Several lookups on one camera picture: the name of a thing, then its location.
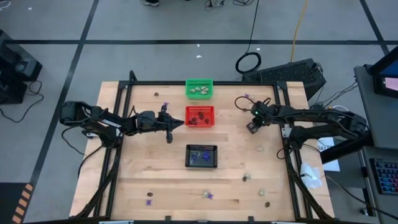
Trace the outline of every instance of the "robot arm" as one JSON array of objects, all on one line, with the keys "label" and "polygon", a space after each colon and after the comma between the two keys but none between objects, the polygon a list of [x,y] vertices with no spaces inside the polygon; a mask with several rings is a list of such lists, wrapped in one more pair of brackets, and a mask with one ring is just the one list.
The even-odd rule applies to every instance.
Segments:
[{"label": "robot arm", "polygon": [[[341,136],[346,139],[358,139],[365,134],[366,120],[349,111],[338,111],[334,109],[303,109],[297,110],[291,106],[270,105],[257,101],[251,108],[254,115],[252,122],[246,127],[254,134],[262,126],[270,124],[284,125],[282,128],[283,138],[289,140],[293,148],[300,149],[308,139],[319,139],[322,137]],[[295,121],[310,121],[326,123],[326,125],[304,128],[293,126]]]},{"label": "robot arm", "polygon": [[173,141],[171,132],[184,122],[172,118],[166,111],[167,107],[163,105],[157,118],[153,111],[144,111],[130,118],[121,118],[99,106],[90,106],[80,101],[68,101],[62,105],[60,123],[66,126],[82,127],[86,132],[99,136],[106,147],[114,147],[120,133],[133,136],[137,133],[166,131],[167,143],[171,143]]}]

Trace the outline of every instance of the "white paper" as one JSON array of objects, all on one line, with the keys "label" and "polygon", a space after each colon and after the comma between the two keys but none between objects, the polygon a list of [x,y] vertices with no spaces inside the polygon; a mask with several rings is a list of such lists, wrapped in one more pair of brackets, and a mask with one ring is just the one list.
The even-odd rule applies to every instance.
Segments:
[{"label": "white paper", "polygon": [[[332,137],[325,137],[318,139],[318,149],[320,152],[327,150],[328,148],[335,145]],[[338,160],[328,162],[323,165],[325,171],[336,171],[340,172],[340,166],[338,165]]]}]

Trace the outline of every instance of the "shoe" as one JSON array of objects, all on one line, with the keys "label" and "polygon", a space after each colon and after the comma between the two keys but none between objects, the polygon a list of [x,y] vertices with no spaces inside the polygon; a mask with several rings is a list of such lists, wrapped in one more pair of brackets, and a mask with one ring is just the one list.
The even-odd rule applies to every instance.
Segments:
[{"label": "shoe", "polygon": [[159,5],[159,0],[141,0],[141,3],[143,3],[146,6],[158,6]]}]

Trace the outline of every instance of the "black floor stripe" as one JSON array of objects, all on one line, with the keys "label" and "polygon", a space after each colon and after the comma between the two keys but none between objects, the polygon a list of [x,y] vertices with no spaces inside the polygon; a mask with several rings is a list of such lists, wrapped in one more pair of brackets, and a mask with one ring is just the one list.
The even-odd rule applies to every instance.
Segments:
[{"label": "black floor stripe", "polygon": [[73,56],[68,75],[67,75],[67,77],[65,79],[65,83],[63,84],[63,87],[62,87],[60,98],[58,99],[57,106],[55,107],[54,114],[52,115],[49,130],[47,131],[47,134],[45,135],[45,139],[44,139],[42,148],[40,150],[39,158],[37,159],[36,165],[35,165],[33,173],[32,173],[32,177],[30,178],[30,182],[34,186],[37,185],[37,181],[39,180],[40,173],[41,173],[43,165],[44,165],[44,160],[49,151],[49,147],[50,147],[51,140],[52,140],[54,132],[55,132],[55,128],[57,127],[59,114],[60,114],[60,108],[61,108],[62,103],[65,101],[65,99],[67,97],[68,90],[69,90],[70,84],[72,82],[72,78],[75,74],[75,70],[76,70],[77,64],[79,62],[81,51],[83,50],[84,40],[87,38],[88,30],[90,29],[91,23],[93,22],[93,18],[94,18],[96,8],[98,6],[98,2],[99,2],[99,0],[94,0],[93,5],[91,7],[90,13],[88,15],[88,18],[87,18],[87,21],[85,24],[85,28],[83,29],[83,33],[81,34],[81,37],[80,37],[80,43],[76,49],[75,55]]},{"label": "black floor stripe", "polygon": [[[98,45],[248,44],[249,40],[86,40]],[[292,45],[293,40],[252,40],[252,44]],[[297,45],[380,45],[377,40],[296,40]]]},{"label": "black floor stripe", "polygon": [[[80,40],[8,40],[8,44],[80,44]],[[93,45],[248,44],[249,40],[84,40]],[[252,44],[291,45],[293,40],[252,40]],[[297,45],[386,45],[398,40],[296,40]]]},{"label": "black floor stripe", "polygon": [[5,40],[6,44],[80,44],[80,40]]},{"label": "black floor stripe", "polygon": [[369,23],[371,24],[371,27],[373,29],[374,34],[376,35],[377,40],[381,43],[381,49],[384,54],[388,54],[388,48],[386,43],[384,42],[383,36],[380,33],[379,28],[377,27],[376,21],[374,20],[372,13],[368,7],[368,4],[366,4],[365,0],[359,0],[361,2],[362,8],[365,12],[366,17],[369,20]]}]

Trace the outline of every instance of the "wooden table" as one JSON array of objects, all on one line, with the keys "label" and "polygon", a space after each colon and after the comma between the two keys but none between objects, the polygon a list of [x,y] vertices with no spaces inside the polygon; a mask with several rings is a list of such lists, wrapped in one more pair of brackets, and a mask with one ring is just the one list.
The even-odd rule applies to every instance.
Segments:
[{"label": "wooden table", "polygon": [[[98,106],[113,109],[117,85],[117,82],[102,83]],[[303,84],[290,82],[287,85],[290,104],[294,108],[308,108]],[[172,144],[166,143],[165,132],[125,137],[111,218],[164,220],[170,215],[172,220],[247,221],[248,216],[253,216],[256,221],[293,221],[285,161],[276,157],[276,152],[282,148],[280,128],[271,125],[250,134],[246,125],[252,115],[234,105],[235,98],[245,93],[253,96],[255,101],[271,97],[271,104],[275,103],[271,86],[215,86],[212,99],[188,100],[184,86],[134,85],[130,107],[135,105],[138,113],[144,110],[158,112],[163,103],[168,102],[168,113],[184,120],[186,106],[213,105],[216,124],[212,128],[181,126],[173,131]],[[283,102],[282,91],[279,95]],[[245,99],[239,100],[238,104],[250,108]],[[315,140],[306,143],[317,146]],[[186,169],[187,144],[217,145],[218,168]],[[85,155],[99,145],[99,139],[88,140]],[[257,151],[257,146],[262,146],[264,151]],[[76,215],[98,188],[104,152],[98,152],[83,166],[70,215]],[[334,216],[319,153],[304,146],[301,155],[303,162],[319,168],[322,176],[322,187],[310,189],[310,192],[323,209]],[[252,179],[243,182],[245,173],[251,174]],[[261,189],[265,190],[262,197],[258,195]],[[206,190],[214,195],[213,200],[202,198]],[[298,189],[297,195],[302,205],[301,217],[305,217],[302,194]],[[107,197],[106,192],[102,214]],[[151,206],[146,205],[147,199],[152,199]],[[270,203],[269,207],[265,207],[266,202]]]}]

